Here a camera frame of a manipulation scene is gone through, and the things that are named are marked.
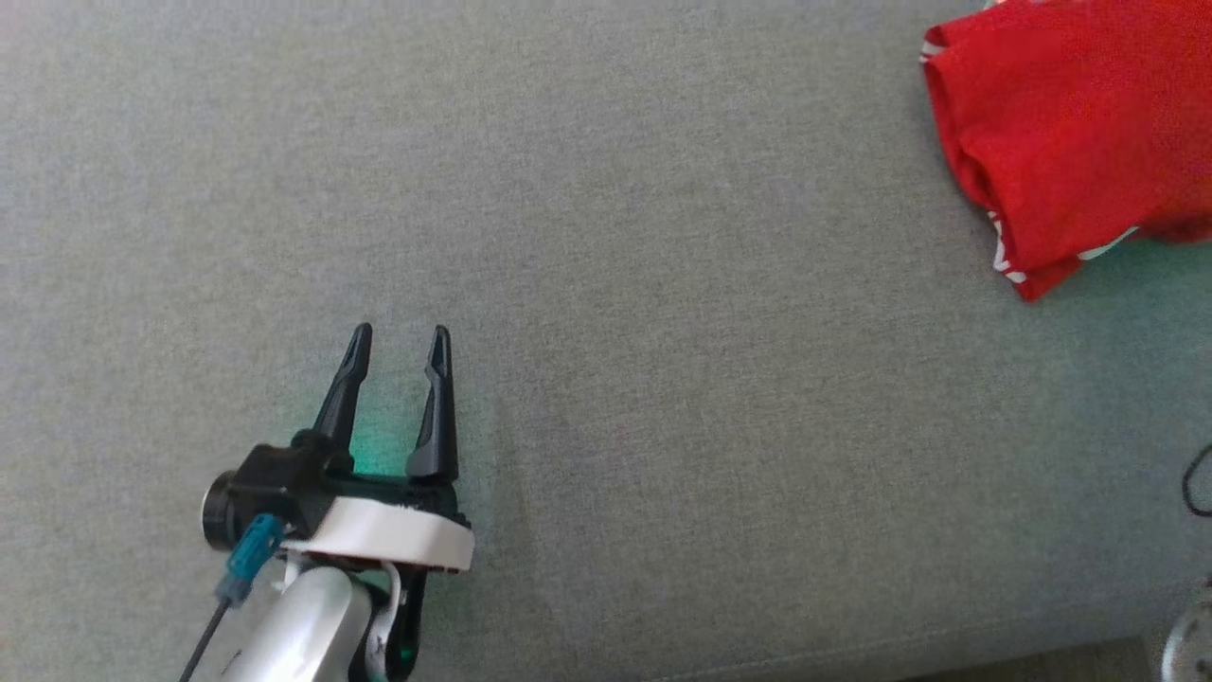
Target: red cloth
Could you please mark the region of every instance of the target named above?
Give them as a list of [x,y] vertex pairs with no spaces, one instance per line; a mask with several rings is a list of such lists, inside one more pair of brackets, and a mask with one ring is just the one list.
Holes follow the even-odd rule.
[[1007,0],[931,29],[922,61],[1023,298],[1131,228],[1212,239],[1212,0]]

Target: black wire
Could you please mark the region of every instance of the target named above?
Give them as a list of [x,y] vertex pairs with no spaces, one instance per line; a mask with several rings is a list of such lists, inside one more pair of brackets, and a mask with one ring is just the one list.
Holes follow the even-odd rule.
[[1190,466],[1187,468],[1187,472],[1183,474],[1183,504],[1187,505],[1187,509],[1191,514],[1205,518],[1212,518],[1212,510],[1205,510],[1195,506],[1195,500],[1191,498],[1191,478],[1195,478],[1195,471],[1200,469],[1200,464],[1202,464],[1204,459],[1208,457],[1208,453],[1212,453],[1212,446],[1200,451],[1200,454],[1195,455]]
[[215,608],[215,613],[211,614],[211,621],[206,624],[206,630],[202,631],[202,638],[198,641],[198,646],[194,647],[194,655],[189,657],[189,663],[185,664],[185,671],[181,674],[181,680],[177,682],[189,682],[189,678],[194,676],[194,669],[198,667],[198,661],[202,660],[202,652],[206,651],[206,644],[211,643],[211,637],[215,636],[215,630],[218,629],[219,621],[223,620],[223,614],[227,613],[228,607],[231,606],[231,600],[223,597],[219,600],[219,606]]

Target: robotic arm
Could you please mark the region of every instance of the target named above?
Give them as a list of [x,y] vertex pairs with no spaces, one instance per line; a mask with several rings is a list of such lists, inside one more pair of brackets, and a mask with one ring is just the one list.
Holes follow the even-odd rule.
[[[315,425],[295,435],[288,448],[257,446],[206,493],[202,534],[216,550],[235,549],[229,566],[258,520],[280,525],[282,535],[270,549],[286,562],[281,598],[228,665],[225,681],[407,680],[417,660],[427,575],[471,566],[475,537],[453,487],[450,332],[434,331],[425,365],[429,399],[402,477],[354,474],[349,442],[370,349],[371,325],[361,323]],[[385,573],[389,588],[364,580],[366,572]],[[224,608],[221,596],[183,680]]]

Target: camera lens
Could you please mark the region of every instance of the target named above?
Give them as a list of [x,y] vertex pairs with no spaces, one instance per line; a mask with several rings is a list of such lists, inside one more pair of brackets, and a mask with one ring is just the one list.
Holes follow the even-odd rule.
[[235,470],[224,471],[211,483],[202,498],[202,537],[215,550],[231,551],[240,540],[236,533],[235,505],[228,495],[228,485]]

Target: couch cushion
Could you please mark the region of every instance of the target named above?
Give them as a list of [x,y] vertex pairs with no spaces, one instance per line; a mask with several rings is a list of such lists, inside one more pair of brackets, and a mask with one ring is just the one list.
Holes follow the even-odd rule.
[[416,680],[891,680],[1162,627],[1212,556],[1177,486],[1208,247],[1018,300],[916,59],[971,8],[10,10],[0,677],[173,674],[202,491],[364,319],[379,471],[453,334],[479,551]]

